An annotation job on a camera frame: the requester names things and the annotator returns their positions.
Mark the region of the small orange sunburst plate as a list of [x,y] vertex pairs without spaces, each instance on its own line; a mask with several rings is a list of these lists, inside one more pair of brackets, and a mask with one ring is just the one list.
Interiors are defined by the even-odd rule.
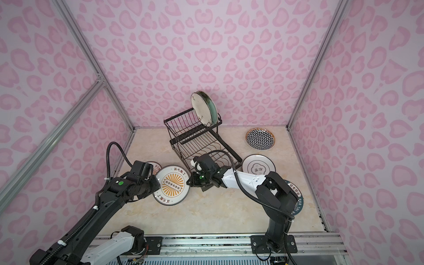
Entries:
[[146,165],[148,167],[148,176],[157,175],[157,173],[162,169],[162,166],[155,162],[155,161],[148,161],[146,162]]

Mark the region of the large orange sunburst plate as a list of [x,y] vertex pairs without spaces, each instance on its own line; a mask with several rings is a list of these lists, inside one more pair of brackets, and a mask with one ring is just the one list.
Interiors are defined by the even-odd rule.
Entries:
[[182,202],[188,195],[190,186],[187,184],[189,174],[177,165],[169,165],[156,175],[160,188],[153,193],[155,200],[165,206],[174,206]]

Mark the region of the black wire dish rack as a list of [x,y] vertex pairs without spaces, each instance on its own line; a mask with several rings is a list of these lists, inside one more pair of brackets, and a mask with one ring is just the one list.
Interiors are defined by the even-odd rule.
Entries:
[[189,171],[194,170],[191,165],[194,157],[214,150],[223,150],[230,155],[228,158],[222,153],[212,153],[210,157],[219,166],[229,166],[231,160],[236,168],[241,166],[242,158],[219,135],[219,126],[222,124],[220,118],[217,124],[206,127],[198,119],[195,110],[190,108],[163,122],[170,136],[171,148]]

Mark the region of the teal plate with flower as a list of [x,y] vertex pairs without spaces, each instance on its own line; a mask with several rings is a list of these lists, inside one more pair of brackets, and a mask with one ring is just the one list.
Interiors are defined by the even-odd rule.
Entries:
[[215,125],[219,120],[218,110],[216,108],[215,103],[213,102],[213,100],[211,99],[211,97],[208,94],[206,94],[206,103],[208,105],[208,108],[209,108],[209,111],[210,111],[210,114],[211,114],[211,118],[212,118],[211,125]]

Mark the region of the cream plate red berries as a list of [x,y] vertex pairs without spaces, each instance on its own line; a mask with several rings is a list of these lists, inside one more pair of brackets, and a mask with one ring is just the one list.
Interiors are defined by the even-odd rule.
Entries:
[[212,126],[211,114],[206,103],[206,93],[203,91],[196,91],[192,93],[191,104],[199,121],[206,127]]

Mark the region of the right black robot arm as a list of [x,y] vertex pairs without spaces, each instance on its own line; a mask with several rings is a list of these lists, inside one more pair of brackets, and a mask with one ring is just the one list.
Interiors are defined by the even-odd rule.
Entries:
[[288,246],[288,233],[295,219],[293,212],[299,196],[288,183],[276,172],[254,175],[236,169],[229,157],[229,166],[220,166],[207,154],[196,156],[191,161],[194,168],[187,183],[203,191],[211,187],[236,188],[250,200],[261,205],[269,217],[265,233],[266,247],[279,253]]

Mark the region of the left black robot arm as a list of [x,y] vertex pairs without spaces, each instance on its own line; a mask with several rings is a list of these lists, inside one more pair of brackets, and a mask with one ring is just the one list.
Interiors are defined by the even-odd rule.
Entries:
[[31,265],[80,265],[90,243],[125,204],[134,197],[144,199],[159,190],[153,165],[135,161],[131,170],[115,177],[95,195],[94,206],[47,251],[38,249],[30,258]]

